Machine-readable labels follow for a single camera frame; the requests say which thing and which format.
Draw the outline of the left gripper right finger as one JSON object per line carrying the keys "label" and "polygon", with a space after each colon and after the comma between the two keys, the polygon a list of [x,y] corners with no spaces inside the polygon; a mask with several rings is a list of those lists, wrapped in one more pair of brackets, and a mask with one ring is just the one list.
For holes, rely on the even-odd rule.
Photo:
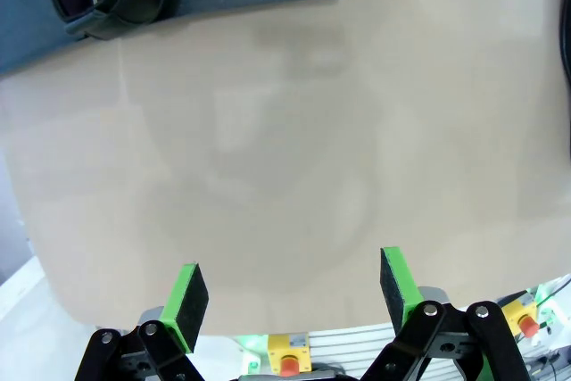
{"label": "left gripper right finger", "polygon": [[450,360],[465,380],[529,380],[501,307],[476,302],[464,311],[422,295],[398,247],[380,250],[380,286],[395,338],[363,380],[419,380],[433,359]]}

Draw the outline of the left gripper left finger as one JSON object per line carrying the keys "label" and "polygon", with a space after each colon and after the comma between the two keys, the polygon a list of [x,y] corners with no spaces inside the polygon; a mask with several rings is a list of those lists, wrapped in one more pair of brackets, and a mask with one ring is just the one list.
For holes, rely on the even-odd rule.
{"label": "left gripper left finger", "polygon": [[79,363],[77,380],[201,380],[194,351],[209,295],[196,263],[184,265],[157,319],[126,334],[95,331]]}

